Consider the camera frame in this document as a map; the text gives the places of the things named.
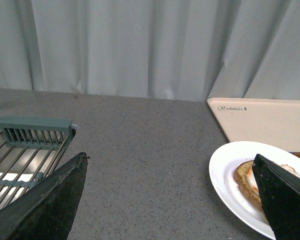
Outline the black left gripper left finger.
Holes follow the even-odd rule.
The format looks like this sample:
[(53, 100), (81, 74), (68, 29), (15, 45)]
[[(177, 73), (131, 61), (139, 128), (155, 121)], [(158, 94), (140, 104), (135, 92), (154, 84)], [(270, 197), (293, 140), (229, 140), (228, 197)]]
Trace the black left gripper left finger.
[(65, 240), (82, 197), (88, 158), (81, 152), (0, 210), (0, 240)]

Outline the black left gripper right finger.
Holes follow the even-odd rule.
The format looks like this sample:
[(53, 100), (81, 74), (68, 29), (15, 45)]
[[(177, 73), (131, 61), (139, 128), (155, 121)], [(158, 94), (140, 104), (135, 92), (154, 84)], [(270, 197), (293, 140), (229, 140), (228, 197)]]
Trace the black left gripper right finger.
[(261, 154), (253, 162), (261, 206), (277, 240), (300, 240), (300, 178)]

